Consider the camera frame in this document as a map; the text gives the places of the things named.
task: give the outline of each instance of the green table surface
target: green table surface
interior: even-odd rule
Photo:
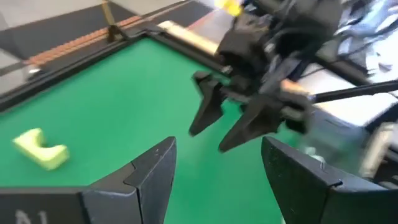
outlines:
[[[88,185],[167,136],[177,138],[177,168],[165,223],[280,223],[261,160],[260,139],[221,154],[218,144],[240,116],[225,115],[191,137],[200,104],[191,76],[209,70],[144,39],[0,114],[0,186]],[[70,159],[46,171],[12,140],[42,128],[48,145],[65,144]],[[298,136],[281,128],[290,145]]]

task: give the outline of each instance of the wooden border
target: wooden border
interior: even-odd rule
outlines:
[[[151,20],[155,19],[156,17],[159,17],[167,12],[170,12],[170,11],[176,9],[176,8],[184,6],[190,2],[192,2],[192,0],[185,1],[184,3],[181,3],[177,6],[165,9],[164,11],[158,12],[157,14],[154,14],[154,15],[151,15],[148,17],[133,16],[133,17],[130,17],[123,21],[118,22],[117,25],[122,29],[128,29],[128,28],[134,27],[138,24],[141,24],[143,22],[151,21]],[[66,54],[72,53],[78,49],[81,49],[90,44],[93,44],[99,40],[105,39],[107,32],[108,32],[108,28],[104,27],[104,28],[96,30],[90,34],[84,35],[83,37],[79,37],[75,40],[71,40],[65,44],[59,45],[58,47],[54,47],[50,50],[46,50],[45,52],[39,53],[35,56],[32,56],[28,60],[26,60],[24,63],[28,64],[28,65],[35,65],[35,66],[44,65],[49,61],[57,59]]]

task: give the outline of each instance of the yellow object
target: yellow object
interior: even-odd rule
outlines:
[[[44,135],[40,128],[31,129],[21,134],[13,142],[23,154],[47,170],[57,168],[69,158],[68,149],[64,145],[42,147]]]
[[[241,5],[234,0],[216,0],[215,4],[217,7],[224,9],[232,16],[238,16],[242,13]]]

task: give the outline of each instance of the black plastic frame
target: black plastic frame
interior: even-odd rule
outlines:
[[[118,52],[119,50],[130,46],[142,39],[150,38],[152,40],[158,41],[168,47],[183,53],[187,57],[196,60],[197,62],[210,67],[216,72],[221,72],[223,65],[222,61],[218,60],[212,55],[208,55],[204,51],[180,40],[178,37],[174,37],[166,31],[154,26],[153,24],[147,23],[137,27],[133,27],[136,31],[131,34],[129,32],[128,40],[119,40],[112,42],[103,48],[97,50],[96,52],[85,55],[84,57],[78,58],[72,63],[65,65],[58,70],[47,72],[40,76],[37,76],[27,83],[11,90],[3,95],[0,95],[0,113],[12,108],[15,105],[29,99],[30,97],[40,93],[41,91],[50,88],[57,83],[74,76],[78,72],[94,65],[96,62]]]

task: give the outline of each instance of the black cable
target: black cable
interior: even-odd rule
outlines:
[[[352,52],[349,52],[349,53],[345,54],[345,56],[350,56],[350,55],[352,55],[352,54],[358,53],[358,52],[364,50],[366,47],[369,47],[369,45],[371,45],[371,44],[373,44],[373,42],[367,43],[367,44],[365,44],[364,46],[362,46],[362,47],[360,47],[360,48],[358,48],[358,49],[356,49],[356,50],[353,50]],[[333,60],[333,61],[329,62],[329,64],[331,65],[331,64],[333,64],[333,63],[341,62],[341,61],[343,61],[343,60],[344,60],[343,58],[339,58],[339,59],[337,59],[337,60]],[[314,74],[314,73],[317,73],[317,72],[322,71],[322,70],[325,70],[325,69],[327,69],[327,68],[322,67],[322,68],[315,69],[315,70],[312,71],[312,72],[308,72],[308,73],[302,75],[301,78],[307,77],[307,76],[309,76],[309,75],[312,75],[312,74]]]

